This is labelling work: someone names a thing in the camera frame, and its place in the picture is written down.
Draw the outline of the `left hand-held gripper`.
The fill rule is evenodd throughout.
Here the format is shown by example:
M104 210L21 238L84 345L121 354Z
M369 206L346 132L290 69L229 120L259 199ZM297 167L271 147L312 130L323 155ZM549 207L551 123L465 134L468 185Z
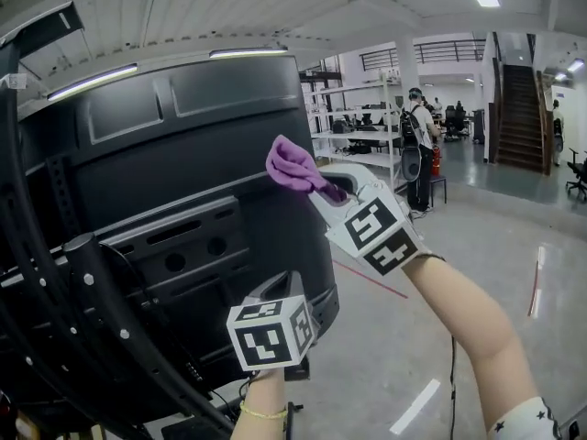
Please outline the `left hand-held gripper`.
M297 271L281 272L252 290L227 317L241 369L283 369L287 380L309 379L308 352L317 340L312 310Z

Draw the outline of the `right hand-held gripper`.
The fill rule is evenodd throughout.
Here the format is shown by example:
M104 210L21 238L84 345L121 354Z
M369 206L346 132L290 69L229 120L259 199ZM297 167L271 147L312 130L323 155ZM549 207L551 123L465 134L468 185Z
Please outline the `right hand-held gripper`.
M330 223L326 237L332 244L381 276L431 255L413 226L407 205L385 181L359 163L331 163L318 170L348 194L343 201L322 192L308 194L314 208Z

